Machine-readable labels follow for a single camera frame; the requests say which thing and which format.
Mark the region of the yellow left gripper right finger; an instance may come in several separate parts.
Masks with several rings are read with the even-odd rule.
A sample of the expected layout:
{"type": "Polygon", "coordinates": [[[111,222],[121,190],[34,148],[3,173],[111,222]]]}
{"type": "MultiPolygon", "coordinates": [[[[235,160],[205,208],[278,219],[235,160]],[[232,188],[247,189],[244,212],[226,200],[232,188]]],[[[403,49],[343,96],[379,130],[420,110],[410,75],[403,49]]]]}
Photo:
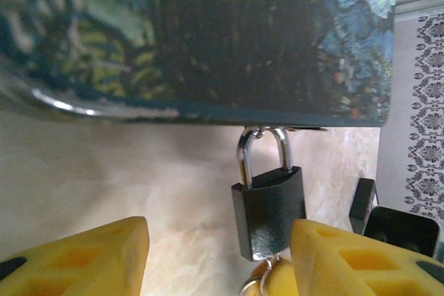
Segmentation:
{"type": "Polygon", "coordinates": [[[293,223],[290,243],[300,295],[442,295],[425,255],[312,220],[293,223]]]}

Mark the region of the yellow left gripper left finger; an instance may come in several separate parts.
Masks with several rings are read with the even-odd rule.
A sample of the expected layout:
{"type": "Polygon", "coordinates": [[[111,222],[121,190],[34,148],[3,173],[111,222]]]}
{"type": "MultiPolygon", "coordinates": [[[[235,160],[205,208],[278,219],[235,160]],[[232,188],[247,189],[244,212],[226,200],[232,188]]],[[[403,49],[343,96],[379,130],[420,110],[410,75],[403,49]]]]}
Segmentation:
{"type": "Polygon", "coordinates": [[[15,253],[1,261],[2,295],[140,295],[149,249],[133,216],[15,253]]]}

